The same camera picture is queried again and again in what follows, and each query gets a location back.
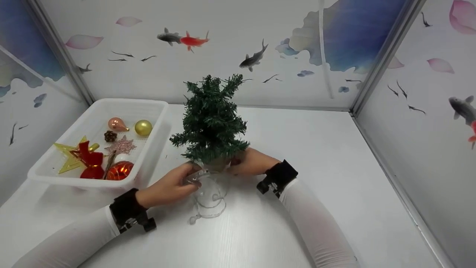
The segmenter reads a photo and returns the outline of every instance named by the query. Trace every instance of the hand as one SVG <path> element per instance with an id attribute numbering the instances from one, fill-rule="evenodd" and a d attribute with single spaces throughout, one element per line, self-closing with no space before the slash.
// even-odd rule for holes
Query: hand
<path id="1" fill-rule="evenodd" d="M 253 148 L 247 148 L 238 158 L 231 160 L 227 172 L 234 175 L 261 175 L 281 161 Z"/>
<path id="2" fill-rule="evenodd" d="M 168 205 L 184 199 L 201 187 L 200 182 L 183 186 L 182 180 L 201 169 L 193 163 L 182 164 L 170 170 L 156 183 L 136 192 L 137 202 L 145 207 Z"/>

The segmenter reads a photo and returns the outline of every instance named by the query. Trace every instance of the black wrist strap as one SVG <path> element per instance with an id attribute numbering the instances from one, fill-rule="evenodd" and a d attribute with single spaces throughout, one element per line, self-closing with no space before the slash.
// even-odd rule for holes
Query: black wrist strap
<path id="1" fill-rule="evenodd" d="M 274 165 L 266 172 L 266 178 L 262 180 L 256 188 L 265 194 L 270 188 L 279 198 L 286 185 L 298 176 L 298 172 L 286 161 Z"/>
<path id="2" fill-rule="evenodd" d="M 137 202 L 137 191 L 137 188 L 132 188 L 116 197 L 114 203 L 109 206 L 121 234 L 136 223 L 142 225 L 146 232 L 156 228 L 155 220 L 147 216 L 147 209 Z"/>

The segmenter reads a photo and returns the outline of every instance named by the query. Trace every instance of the white table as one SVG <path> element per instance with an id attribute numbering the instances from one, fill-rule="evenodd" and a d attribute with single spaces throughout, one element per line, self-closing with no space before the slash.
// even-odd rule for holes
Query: white table
<path id="1" fill-rule="evenodd" d="M 171 134 L 182 131 L 182 105 L 170 105 Z M 248 121 L 245 139 L 286 158 L 334 215 L 362 268 L 434 268 L 433 255 L 388 183 L 348 113 L 239 108 Z M 153 183 L 184 162 L 170 142 Z M 74 220 L 109 204 L 114 195 L 49 186 L 30 180 L 0 208 L 0 267 Z M 234 182 L 218 218 L 187 220 L 190 202 L 151 211 L 158 228 L 132 229 L 83 267 L 308 268 L 299 233 L 273 196 L 258 195 L 254 182 Z"/>

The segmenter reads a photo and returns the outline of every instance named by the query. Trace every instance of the gold christmas ball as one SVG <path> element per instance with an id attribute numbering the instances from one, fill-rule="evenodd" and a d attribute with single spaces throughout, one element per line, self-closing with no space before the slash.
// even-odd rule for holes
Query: gold christmas ball
<path id="1" fill-rule="evenodd" d="M 139 136 L 149 136 L 152 131 L 152 124 L 147 120 L 139 120 L 134 126 L 134 129 Z"/>

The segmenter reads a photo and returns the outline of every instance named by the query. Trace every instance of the gold star ornament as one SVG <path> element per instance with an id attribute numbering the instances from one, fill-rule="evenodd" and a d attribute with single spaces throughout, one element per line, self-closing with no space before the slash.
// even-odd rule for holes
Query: gold star ornament
<path id="1" fill-rule="evenodd" d="M 61 174 L 61 173 L 65 173 L 67 171 L 70 171 L 70 170 L 73 170 L 75 168 L 78 168 L 80 166 L 82 167 L 86 167 L 82 162 L 81 162 L 81 159 L 77 158 L 74 154 L 71 153 L 71 151 L 75 150 L 79 150 L 79 144 L 80 143 L 83 143 L 85 141 L 87 141 L 88 139 L 86 138 L 86 136 L 84 136 L 78 143 L 78 145 L 76 145 L 76 147 L 73 147 L 73 146 L 68 146 L 68 145 L 64 145 L 64 144 L 58 144 L 58 143 L 54 143 L 54 145 L 56 146 L 56 148 L 58 148 L 58 150 L 60 150 L 61 152 L 63 152 L 63 154 L 68 158 L 66 160 L 66 162 L 64 163 L 63 167 L 61 167 L 61 169 L 58 171 L 58 174 Z M 94 152 L 96 149 L 99 148 L 99 144 L 93 144 L 89 147 L 89 151 L 90 152 Z"/>

